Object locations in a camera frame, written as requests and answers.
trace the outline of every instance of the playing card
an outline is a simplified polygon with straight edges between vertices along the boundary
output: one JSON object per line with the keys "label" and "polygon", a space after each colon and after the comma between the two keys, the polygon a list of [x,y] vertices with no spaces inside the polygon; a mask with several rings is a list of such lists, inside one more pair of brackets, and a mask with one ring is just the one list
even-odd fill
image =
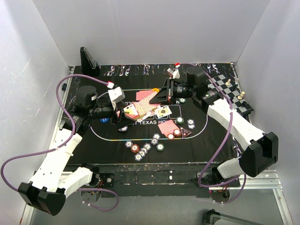
{"label": "playing card", "polygon": [[139,102],[134,103],[135,108],[139,115],[146,115],[148,111],[151,111],[153,109],[156,109],[160,104],[150,104],[149,101],[156,96],[157,92],[151,93],[146,98],[142,99]]}
{"label": "playing card", "polygon": [[168,134],[173,134],[175,129],[179,129],[178,126],[173,122],[173,120],[168,120],[167,122],[158,125],[160,132],[166,137]]}
{"label": "playing card", "polygon": [[150,94],[152,94],[153,91],[152,90],[141,90],[141,91],[138,91],[136,93],[136,100],[137,101],[140,101],[146,97],[148,97]]}
{"label": "playing card", "polygon": [[136,116],[139,115],[134,104],[130,104],[127,107],[125,107],[124,112],[125,114],[136,115]]}
{"label": "playing card", "polygon": [[147,112],[147,114],[143,118],[140,118],[137,121],[142,122],[143,120],[147,119],[148,117],[151,117],[151,116],[154,116],[154,115],[155,115],[154,111],[149,111],[149,112]]}
{"label": "playing card", "polygon": [[165,105],[163,107],[157,108],[155,110],[155,114],[157,115],[157,118],[160,119],[160,118],[162,118],[164,116],[172,114],[172,112],[171,112],[169,106]]}

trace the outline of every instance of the green poker chip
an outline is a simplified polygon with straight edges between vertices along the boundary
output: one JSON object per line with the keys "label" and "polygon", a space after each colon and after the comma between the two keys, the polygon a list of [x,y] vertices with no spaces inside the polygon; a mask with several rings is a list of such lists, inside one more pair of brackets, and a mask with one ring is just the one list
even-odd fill
{"label": "green poker chip", "polygon": [[185,102],[186,102],[186,99],[185,99],[185,98],[180,98],[180,99],[179,99],[179,102],[180,102],[180,103],[185,103]]}
{"label": "green poker chip", "polygon": [[178,124],[183,124],[184,123],[184,119],[181,116],[179,116],[179,117],[176,118],[176,122]]}
{"label": "green poker chip", "polygon": [[162,143],[159,143],[159,144],[156,146],[157,151],[163,151],[164,148],[165,148],[165,146],[164,146]]}

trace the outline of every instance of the red poker chip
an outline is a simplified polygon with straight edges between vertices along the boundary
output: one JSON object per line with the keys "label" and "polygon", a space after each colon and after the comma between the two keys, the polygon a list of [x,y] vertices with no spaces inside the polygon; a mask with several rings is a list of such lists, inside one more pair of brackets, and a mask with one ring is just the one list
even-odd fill
{"label": "red poker chip", "polygon": [[140,150],[140,148],[139,148],[139,146],[138,146],[137,144],[133,144],[133,145],[131,146],[131,151],[132,151],[133,153],[138,153],[139,150]]}
{"label": "red poker chip", "polygon": [[169,140],[173,140],[174,139],[174,134],[168,134],[167,137],[168,137]]}
{"label": "red poker chip", "polygon": [[174,136],[179,137],[181,135],[181,131],[179,129],[174,130]]}

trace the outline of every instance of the chessboard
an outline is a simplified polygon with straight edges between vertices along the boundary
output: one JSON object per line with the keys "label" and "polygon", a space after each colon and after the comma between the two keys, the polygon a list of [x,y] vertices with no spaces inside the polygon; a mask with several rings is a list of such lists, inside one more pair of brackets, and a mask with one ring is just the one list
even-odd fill
{"label": "chessboard", "polygon": [[[249,105],[249,103],[243,98],[242,100],[238,99],[240,93],[238,92],[237,83],[235,81],[230,81],[229,85],[226,85],[228,78],[224,75],[215,76],[212,78],[213,81],[220,87],[220,89],[224,92],[224,94],[229,97],[232,102],[232,107],[235,109],[241,116],[246,117],[249,115],[253,108]],[[215,86],[211,83],[208,85],[209,88],[216,89]]]}

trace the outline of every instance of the white wall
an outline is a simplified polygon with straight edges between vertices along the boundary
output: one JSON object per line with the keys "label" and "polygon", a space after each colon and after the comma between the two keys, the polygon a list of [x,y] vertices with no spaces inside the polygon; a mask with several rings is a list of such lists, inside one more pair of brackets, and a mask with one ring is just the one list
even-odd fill
{"label": "white wall", "polygon": [[[0,0],[0,162],[46,150],[59,105],[57,82],[68,66],[31,0]],[[18,187],[45,156],[7,164],[5,175]],[[19,224],[25,203],[0,181],[0,224]]]}
{"label": "white wall", "polygon": [[270,0],[33,0],[68,65],[237,61]]}
{"label": "white wall", "polygon": [[277,169],[300,224],[300,2],[271,0],[237,64],[254,125],[279,137]]}

